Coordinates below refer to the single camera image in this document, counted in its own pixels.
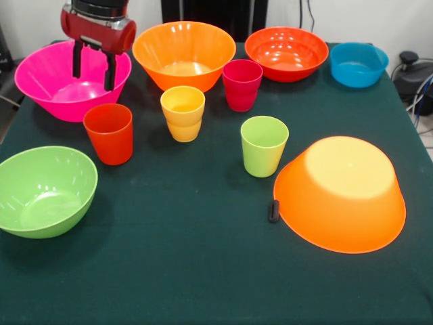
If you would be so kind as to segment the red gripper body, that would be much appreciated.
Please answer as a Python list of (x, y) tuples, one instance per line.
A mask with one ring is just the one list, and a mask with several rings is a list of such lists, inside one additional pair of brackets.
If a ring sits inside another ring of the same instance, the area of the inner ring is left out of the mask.
[(94, 45), (102, 50), (122, 54), (130, 50), (137, 31), (129, 18), (102, 20), (79, 14), (71, 7), (63, 7), (60, 15), (62, 30), (76, 41)]

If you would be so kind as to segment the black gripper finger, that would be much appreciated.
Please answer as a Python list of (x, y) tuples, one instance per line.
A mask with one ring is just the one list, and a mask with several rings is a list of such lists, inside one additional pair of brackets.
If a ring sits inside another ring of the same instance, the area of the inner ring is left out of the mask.
[(104, 76), (104, 89), (106, 91), (112, 91), (115, 83), (116, 55), (106, 51), (104, 53), (107, 59), (107, 70)]
[(72, 76), (79, 79), (81, 77), (81, 53), (83, 49), (83, 43), (75, 40), (72, 52)]

